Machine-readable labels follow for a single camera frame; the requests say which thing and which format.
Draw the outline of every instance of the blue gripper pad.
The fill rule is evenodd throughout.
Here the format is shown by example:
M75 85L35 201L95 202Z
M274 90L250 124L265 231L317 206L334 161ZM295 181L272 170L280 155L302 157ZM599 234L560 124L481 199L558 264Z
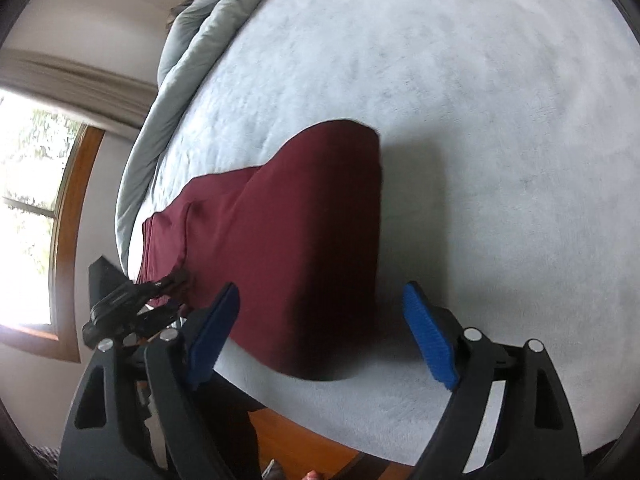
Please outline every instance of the blue gripper pad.
M407 283L404 286L402 303L404 319L414 334L431 375L448 390L453 390L460 381L453 346L433 319L429 305L417 285Z
M195 391L210 380L226 338L240 312L240 293L233 283L226 284L211 307L197 310L187 318L197 322L200 329L187 355L187 384Z

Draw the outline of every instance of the white fleece blanket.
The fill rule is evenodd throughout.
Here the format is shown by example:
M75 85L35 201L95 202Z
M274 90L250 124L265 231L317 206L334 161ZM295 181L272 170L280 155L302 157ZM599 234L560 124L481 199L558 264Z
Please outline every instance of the white fleece blanket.
M191 101L142 207L127 205L140 212L122 256L135 276L140 225L193 177L263 164L318 121L369 124L388 333L340 381L281 376L233 343L217 368L318 433L413 463L447 402L399 317L417 280L465 326L546 344L587 452L640 402L639 104L640 46L610 0L264 0ZM489 439L485 428L478 449Z

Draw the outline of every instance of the white wall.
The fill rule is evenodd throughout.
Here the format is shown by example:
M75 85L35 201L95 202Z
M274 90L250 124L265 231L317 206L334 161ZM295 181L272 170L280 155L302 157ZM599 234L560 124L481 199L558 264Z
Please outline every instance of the white wall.
M169 10L183 0L32 0L4 46L156 82Z
M32 0L5 46L64 57L155 83L169 9L182 0ZM131 145L105 136L87 189L76 257L78 331L89 313L88 266L117 263L115 202ZM0 344L0 398L27 440L58 446L82 364L48 360Z
M86 190L76 254L76 326L89 316L88 267L102 254L118 263L115 202L131 143L107 134ZM59 446L66 414L91 351L80 345L81 364L36 357L0 344L0 398L28 442Z

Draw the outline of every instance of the wooden window frame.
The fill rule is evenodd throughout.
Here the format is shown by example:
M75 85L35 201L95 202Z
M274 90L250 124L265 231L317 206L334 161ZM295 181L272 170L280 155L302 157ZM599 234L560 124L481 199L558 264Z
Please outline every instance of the wooden window frame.
M84 127L74 142L62 176L49 255L51 325L0 324L0 342L42 357L80 362L76 331L75 274L84 195L104 130Z

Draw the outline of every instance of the folded garment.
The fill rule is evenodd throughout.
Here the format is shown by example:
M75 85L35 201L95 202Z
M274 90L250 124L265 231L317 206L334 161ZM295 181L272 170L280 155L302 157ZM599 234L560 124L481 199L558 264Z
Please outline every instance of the folded garment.
M274 370L325 378L375 327L381 188L374 130L316 124L261 167L191 180L144 223L138 281L186 268L191 308L234 282L232 339Z

